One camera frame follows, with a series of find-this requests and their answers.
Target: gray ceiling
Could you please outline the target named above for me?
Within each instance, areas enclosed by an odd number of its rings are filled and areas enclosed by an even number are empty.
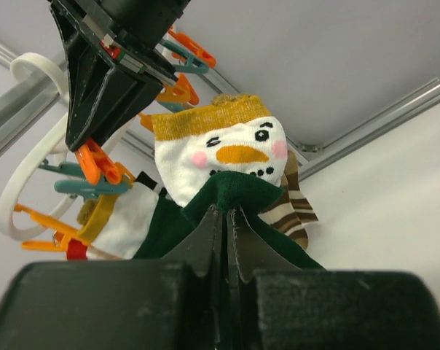
[[[0,0],[0,40],[59,53],[47,6]],[[191,0],[179,27],[294,141],[331,141],[440,78],[440,0]]]

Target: pink cheek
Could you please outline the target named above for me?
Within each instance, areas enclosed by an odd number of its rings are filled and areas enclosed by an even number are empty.
[[[191,157],[192,163],[199,169],[204,169],[207,166],[207,155],[204,152],[196,152]]]
[[[272,145],[272,152],[277,158],[288,157],[288,148],[285,141],[277,141]]]

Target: carrot nose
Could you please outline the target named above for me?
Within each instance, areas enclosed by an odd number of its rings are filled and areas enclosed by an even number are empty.
[[[216,153],[217,160],[223,164],[267,162],[267,155],[253,147],[243,145],[225,146]]]

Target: brown and white striped sock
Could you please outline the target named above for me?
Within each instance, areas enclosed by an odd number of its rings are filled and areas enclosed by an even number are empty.
[[[281,185],[285,189],[281,197],[266,211],[259,214],[259,217],[306,249],[309,240],[298,214],[291,205],[285,175],[281,177]]]
[[[314,209],[299,189],[298,160],[291,150],[288,150],[288,161],[285,166],[285,176],[288,180],[289,197],[294,211],[303,223],[318,221]]]

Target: red fabric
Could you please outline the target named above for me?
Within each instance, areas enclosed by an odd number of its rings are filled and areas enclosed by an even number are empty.
[[[69,241],[68,250],[66,251],[67,260],[87,260],[87,246],[77,241],[76,239],[71,239]]]

